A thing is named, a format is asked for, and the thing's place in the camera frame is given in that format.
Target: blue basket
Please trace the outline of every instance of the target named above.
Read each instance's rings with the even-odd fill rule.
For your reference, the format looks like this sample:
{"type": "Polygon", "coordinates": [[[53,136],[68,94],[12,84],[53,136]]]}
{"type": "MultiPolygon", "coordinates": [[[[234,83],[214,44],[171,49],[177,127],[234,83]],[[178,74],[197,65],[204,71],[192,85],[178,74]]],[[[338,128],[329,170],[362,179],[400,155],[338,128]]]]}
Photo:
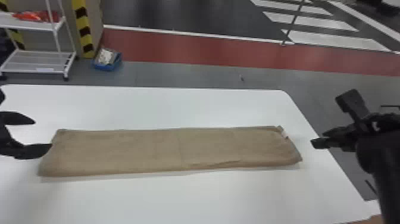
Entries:
{"type": "Polygon", "coordinates": [[[117,53],[117,57],[115,58],[114,63],[112,64],[96,64],[95,60],[92,60],[92,66],[95,69],[103,70],[103,71],[113,71],[117,68],[122,62],[122,53],[117,53]]]}

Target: metal pole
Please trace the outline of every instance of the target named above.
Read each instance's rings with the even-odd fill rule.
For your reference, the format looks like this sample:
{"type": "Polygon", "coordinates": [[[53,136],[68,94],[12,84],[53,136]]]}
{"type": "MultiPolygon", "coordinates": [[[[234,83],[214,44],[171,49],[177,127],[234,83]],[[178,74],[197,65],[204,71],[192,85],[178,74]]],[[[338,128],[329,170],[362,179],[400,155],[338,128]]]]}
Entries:
{"type": "MultiPolygon", "coordinates": [[[[58,5],[59,5],[60,8],[61,8],[62,16],[64,16],[65,19],[66,19],[66,15],[65,15],[63,3],[61,2],[61,0],[58,0],[58,5]]],[[[71,30],[70,30],[70,25],[68,24],[68,21],[67,21],[67,20],[65,21],[65,26],[67,27],[68,35],[69,35],[70,42],[71,42],[71,45],[72,45],[72,50],[73,50],[74,52],[76,52],[75,42],[74,42],[74,39],[72,38],[71,30]]]]}
{"type": "Polygon", "coordinates": [[[287,30],[287,32],[286,32],[285,38],[284,38],[284,40],[282,41],[281,46],[285,46],[286,41],[289,39],[290,31],[292,31],[293,26],[295,25],[296,19],[297,19],[297,17],[298,17],[299,14],[300,14],[300,11],[301,11],[301,8],[302,8],[303,5],[304,5],[304,2],[305,2],[305,0],[302,0],[302,1],[300,2],[299,8],[297,8],[297,11],[295,12],[295,16],[293,16],[292,23],[290,24],[290,28],[289,28],[289,29],[287,30]]]}
{"type": "Polygon", "coordinates": [[[55,26],[54,26],[54,19],[53,19],[53,13],[51,12],[50,2],[49,2],[49,0],[45,0],[45,2],[46,2],[46,6],[47,6],[47,12],[49,14],[50,22],[51,22],[51,28],[53,31],[55,45],[56,45],[57,51],[58,51],[58,58],[60,59],[60,68],[61,68],[61,70],[64,71],[65,69],[64,69],[64,63],[63,63],[63,57],[61,55],[61,47],[60,47],[60,43],[58,42],[58,33],[57,33],[57,30],[55,30],[55,26]]]}
{"type": "Polygon", "coordinates": [[[9,29],[4,29],[5,33],[8,35],[8,37],[11,39],[12,44],[14,45],[15,49],[19,49],[17,43],[15,42],[13,35],[11,34],[9,29]]]}

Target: red floor stripe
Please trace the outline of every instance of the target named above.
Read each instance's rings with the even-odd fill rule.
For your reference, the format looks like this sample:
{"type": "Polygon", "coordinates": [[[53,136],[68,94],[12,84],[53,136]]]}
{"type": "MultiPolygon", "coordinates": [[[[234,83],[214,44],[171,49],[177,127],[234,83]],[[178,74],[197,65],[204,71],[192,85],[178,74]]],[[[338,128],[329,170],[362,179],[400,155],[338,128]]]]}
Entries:
{"type": "Polygon", "coordinates": [[[400,55],[383,52],[113,29],[104,30],[102,44],[125,61],[400,76],[400,55]]]}

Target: white table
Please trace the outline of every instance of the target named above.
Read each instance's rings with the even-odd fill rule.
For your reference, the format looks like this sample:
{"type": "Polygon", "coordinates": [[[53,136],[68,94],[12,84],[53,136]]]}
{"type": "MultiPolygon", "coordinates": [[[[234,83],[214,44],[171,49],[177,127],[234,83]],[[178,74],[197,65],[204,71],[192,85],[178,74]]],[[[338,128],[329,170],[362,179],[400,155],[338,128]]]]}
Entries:
{"type": "Polygon", "coordinates": [[[343,223],[365,202],[282,91],[7,85],[0,110],[37,121],[9,126],[26,143],[59,128],[112,130],[282,125],[304,161],[230,169],[40,178],[39,160],[0,157],[0,223],[343,223]]]}

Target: yellow and black striped pillar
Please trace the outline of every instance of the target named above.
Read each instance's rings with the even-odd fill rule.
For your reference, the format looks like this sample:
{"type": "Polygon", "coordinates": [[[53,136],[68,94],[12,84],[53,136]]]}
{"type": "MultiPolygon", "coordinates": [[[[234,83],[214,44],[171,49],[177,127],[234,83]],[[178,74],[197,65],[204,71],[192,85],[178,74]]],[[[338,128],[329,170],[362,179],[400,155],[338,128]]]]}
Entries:
{"type": "Polygon", "coordinates": [[[72,0],[72,9],[76,16],[76,27],[78,29],[80,44],[82,46],[83,57],[93,58],[95,56],[95,49],[93,47],[93,39],[90,33],[86,0],[72,0]]]}
{"type": "MultiPolygon", "coordinates": [[[[0,0],[0,11],[8,12],[7,0],[0,0]]],[[[21,33],[18,30],[14,29],[9,29],[9,31],[11,33],[10,38],[15,40],[18,48],[25,50],[24,39],[22,38],[21,33]]]]}

